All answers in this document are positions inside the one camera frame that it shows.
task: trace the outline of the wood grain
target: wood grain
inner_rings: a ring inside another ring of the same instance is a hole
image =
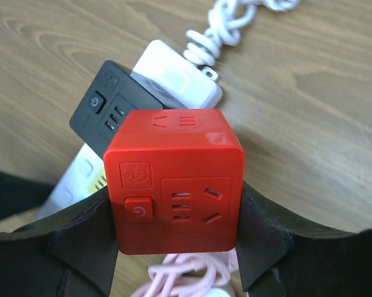
[[[101,64],[132,68],[153,39],[182,52],[212,4],[0,0],[0,170],[56,182],[82,144],[68,122]],[[215,69],[245,180],[318,223],[371,228],[372,0],[260,8]],[[121,256],[112,295],[129,296],[158,261]]]

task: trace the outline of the black power strip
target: black power strip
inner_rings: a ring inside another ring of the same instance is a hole
[[[70,119],[77,135],[99,156],[132,110],[164,106],[112,61],[103,63]]]

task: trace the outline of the red cube socket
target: red cube socket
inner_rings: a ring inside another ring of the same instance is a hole
[[[235,247],[245,154],[219,110],[135,110],[104,157],[119,250]]]

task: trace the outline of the black power button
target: black power button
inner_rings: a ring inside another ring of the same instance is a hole
[[[100,94],[95,92],[91,99],[89,100],[89,107],[92,109],[94,113],[100,113],[102,111],[102,108],[104,107],[106,103],[106,99],[104,99]]]

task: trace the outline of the logo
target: logo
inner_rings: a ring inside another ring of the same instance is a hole
[[[147,189],[152,187],[150,163],[121,163],[121,182],[125,189]]]
[[[100,81],[100,86],[105,88],[106,92],[111,93],[116,88],[118,82],[119,79],[110,70],[107,70]]]
[[[131,171],[125,174],[127,179],[130,179],[133,184],[143,183],[147,179],[147,173],[141,170],[138,166],[132,166]]]

